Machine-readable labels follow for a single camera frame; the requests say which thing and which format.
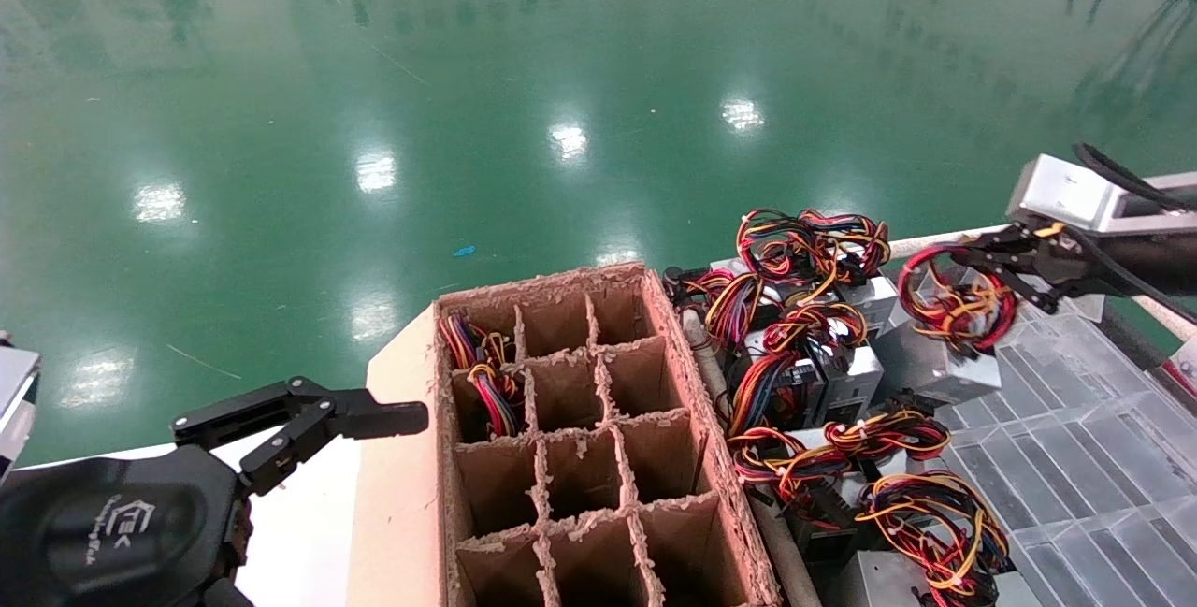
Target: bundle of colorful wires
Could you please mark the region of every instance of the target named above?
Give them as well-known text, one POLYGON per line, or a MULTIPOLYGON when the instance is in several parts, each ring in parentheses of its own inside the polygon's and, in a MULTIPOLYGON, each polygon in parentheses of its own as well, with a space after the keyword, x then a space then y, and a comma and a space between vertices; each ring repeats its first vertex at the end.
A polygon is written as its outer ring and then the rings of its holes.
POLYGON ((855 425, 826 424, 824 435, 847 457, 881 461, 906 450, 916 462, 940 457, 952 433, 934 418, 904 408, 855 425))
MULTIPOLYGON (((832 259, 833 266, 841 267, 840 262, 851 259, 857 272, 869 278, 889 261, 889 227, 885 220, 875 223, 859 214, 822 216, 815 210, 803 210, 798 220, 815 233, 824 251, 818 256, 824 262, 832 259)), ((837 275, 837 281, 849 281, 843 269, 837 275)))
POLYGON ((863 314, 844 303, 807 303, 784 314, 778 322, 765 327, 764 346, 768 352, 792 352, 802 339, 815 346, 841 342, 859 347, 869 335, 863 314), (846 330, 846 335, 838 333, 846 330))
POLYGON ((852 467, 833 445, 808 449, 795 437, 772 427, 753 427, 734 436, 728 439, 728 449, 741 481, 772 487, 785 505, 801 499, 804 484, 836 478, 852 467), (759 447, 768 442, 778 442, 790 457, 760 459, 759 447))
POLYGON ((503 335, 484 332, 467 322, 460 314, 437 322, 455 369, 468 369, 467 380, 482 399, 490 417, 490 431, 500 437, 519 433, 522 420, 515 408, 523 403, 519 386, 502 368, 508 364, 503 335))
POLYGON ((978 272, 968 286, 949 284, 936 261, 962 251, 961 245, 931 245, 906 259, 898 275, 898 298, 903 309, 922 324, 915 327, 918 333, 943 340, 956 351, 970 344, 977 351, 989 352, 1014 324, 1017 297, 998 275, 989 272, 978 272), (930 297, 918 292, 923 271, 935 283, 930 297))
POLYGON ((748 371, 731 396, 729 437, 743 435, 748 429, 761 424, 778 380, 796 360, 798 356, 792 352, 768 353, 748 365, 748 371))
MULTIPOLYGON (((808 344, 806 352, 831 344, 857 347, 864 342, 867 329, 864 316, 851 305, 841 303, 800 305, 782 321, 765 327, 765 352, 749 365, 731 397, 728 436, 741 435, 764 420, 783 372, 792 368, 802 356, 800 344, 808 344), (839 335, 836 326, 841 326, 847 335, 839 335)), ((785 401, 796 403, 792 395, 786 395, 785 401)))
POLYGON ((852 284, 877 273, 889 261, 889 229, 867 216, 798 216, 754 210, 736 231, 740 260, 766 280, 808 287, 798 304, 814 301, 832 284, 852 284))
POLYGON ((864 511, 856 520, 875 522, 895 550, 923 569, 937 606, 996 605, 994 575, 1010 567, 1005 534, 958 475, 882 477, 861 498, 864 511))
POLYGON ((707 297, 706 332, 724 346, 737 346, 748 335, 765 283, 755 273, 733 275, 730 271, 710 271, 686 283, 687 287, 707 297))

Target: black wire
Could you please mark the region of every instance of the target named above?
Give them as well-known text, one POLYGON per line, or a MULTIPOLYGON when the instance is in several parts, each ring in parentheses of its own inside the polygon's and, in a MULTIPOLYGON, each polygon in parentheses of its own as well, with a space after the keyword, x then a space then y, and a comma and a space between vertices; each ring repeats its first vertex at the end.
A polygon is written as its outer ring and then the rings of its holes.
POLYGON ((1129 193, 1136 194, 1141 199, 1149 199, 1149 201, 1163 207, 1163 210, 1186 210, 1185 204, 1180 202, 1179 199, 1172 198, 1169 194, 1163 193, 1163 190, 1156 189, 1154 186, 1148 184, 1148 182, 1140 180, 1129 169, 1114 163, 1110 156, 1089 146, 1089 144, 1073 144, 1073 152, 1076 154, 1077 160, 1081 160, 1081 164, 1084 164, 1086 168, 1089 168, 1099 177, 1111 182, 1111 184, 1119 186, 1119 188, 1129 190, 1129 193))
POLYGON ((1090 256, 1093 256, 1096 262, 1099 262, 1101 266, 1105 266, 1106 269, 1111 271, 1111 273, 1113 273, 1118 279, 1129 284, 1129 286, 1141 292, 1141 295, 1150 297, 1152 301, 1159 303, 1160 305, 1163 305, 1163 308, 1167 308, 1168 310, 1179 314, 1179 316, 1184 317, 1186 322, 1197 327, 1197 314, 1193 314, 1191 310, 1189 310, 1179 302, 1173 299, 1171 296, 1153 287, 1150 284, 1147 284, 1140 278, 1140 275, 1131 273, 1122 263, 1114 261, 1114 259, 1110 256, 1110 254, 1106 254, 1098 245, 1098 243, 1093 239, 1093 237, 1089 237, 1071 226, 1065 226, 1064 232, 1068 236, 1073 237, 1073 239, 1077 241, 1077 244, 1081 244, 1081 249, 1083 249, 1086 253, 1089 253, 1090 256))

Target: wire harness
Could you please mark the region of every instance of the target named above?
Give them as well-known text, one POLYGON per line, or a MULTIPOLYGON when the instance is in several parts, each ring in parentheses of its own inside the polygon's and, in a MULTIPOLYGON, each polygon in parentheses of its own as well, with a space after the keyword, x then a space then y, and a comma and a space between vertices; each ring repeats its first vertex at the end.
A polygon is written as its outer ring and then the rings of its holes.
POLYGON ((995 607, 994 576, 1013 567, 1005 534, 974 488, 958 475, 882 477, 861 496, 858 522, 874 522, 926 573, 937 607, 995 607))
POLYGON ((1010 330, 1017 297, 989 271, 977 271, 971 284, 950 284, 936 262, 967 251, 962 245, 931 245, 906 259, 898 275, 898 299, 919 326, 915 330, 949 344, 953 350, 989 352, 1010 330), (931 296, 919 293, 923 273, 935 283, 931 296))
POLYGON ((523 406, 523 391, 511 374, 503 371, 503 365, 510 363, 503 334, 485 332, 460 314, 442 318, 437 328, 449 346, 454 368, 468 369, 466 377, 490 418, 487 431, 500 437, 519 433, 523 421, 515 409, 523 406))

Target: cardboard divider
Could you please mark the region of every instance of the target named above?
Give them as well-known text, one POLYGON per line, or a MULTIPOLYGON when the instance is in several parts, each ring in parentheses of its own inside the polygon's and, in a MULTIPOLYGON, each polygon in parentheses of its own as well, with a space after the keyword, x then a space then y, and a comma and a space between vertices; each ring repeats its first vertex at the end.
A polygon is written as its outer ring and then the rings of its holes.
POLYGON ((706 442, 692 432, 685 409, 640 415, 616 424, 634 475, 638 499, 645 504, 710 491, 703 469, 706 442))
MULTIPOLYGON (((511 374, 516 381, 516 386, 524 388, 524 374, 519 372, 514 365, 505 365, 503 372, 511 374)), ((469 372, 455 371, 450 376, 449 383, 450 389, 452 389, 454 411, 457 420, 457 442, 478 443, 490 441, 492 432, 488 429, 491 415, 486 411, 486 403, 482 403, 482 396, 478 394, 474 382, 470 382, 469 372)), ((512 411, 516 419, 522 423, 519 432, 524 433, 528 424, 524 420, 523 405, 514 407, 512 411)))
POLYGON ((540 431, 590 430, 603 419, 595 368, 585 353, 529 359, 524 363, 524 371, 535 390, 536 429, 540 431))
POLYGON ((662 335, 600 348, 598 356, 610 374, 610 396, 616 412, 643 415, 683 406, 670 365, 666 363, 662 335))
POLYGON ((650 505, 639 517, 666 607, 748 601, 716 493, 650 505))
POLYGON ((553 579, 564 607, 649 605, 625 517, 608 514, 583 532, 549 535, 553 579))
POLYGON ((547 293, 537 303, 521 303, 527 356, 547 357, 563 350, 585 347, 590 326, 587 322, 584 293, 547 293))
POLYGON ((649 321, 639 284, 624 284, 590 292, 594 304, 594 342, 622 344, 657 335, 649 321))
POLYGON ((609 430, 564 430, 543 437, 543 442, 552 520, 619 509, 624 482, 609 430))
MULTIPOLYGON (((466 317, 467 322, 470 322, 470 324, 479 327, 479 329, 482 329, 484 332, 498 332, 504 334, 505 338, 515 339, 516 311, 514 304, 484 303, 480 305, 445 305, 445 308, 440 311, 442 317, 449 317, 450 314, 461 314, 461 316, 466 317)), ((454 370, 461 370, 452 363, 452 354, 449 352, 449 346, 445 344, 444 334, 440 333, 439 327, 437 327, 437 347, 444 352, 445 360, 450 363, 454 370)))
MULTIPOLYGON (((385 559, 358 572, 357 607, 432 605, 432 583, 440 607, 780 605, 657 275, 638 265, 584 268, 440 297, 431 314, 424 346, 401 357, 436 376, 438 482, 436 497, 420 498, 437 502, 438 514, 425 506, 437 518, 436 562, 420 581, 403 572, 432 538, 389 526, 408 471, 376 478, 354 553, 385 559), (524 390, 517 437, 490 439, 478 391, 451 369, 436 317, 454 312, 515 341, 504 371, 524 390)), ((375 371, 371 389, 391 381, 375 371)), ((364 460, 363 474, 377 471, 364 460)))
POLYGON ((472 536, 536 522, 529 491, 536 480, 535 442, 517 437, 458 445, 454 450, 472 536))
POLYGON ((540 607, 545 603, 540 559, 531 532, 511 539, 457 546, 463 603, 472 607, 540 607))

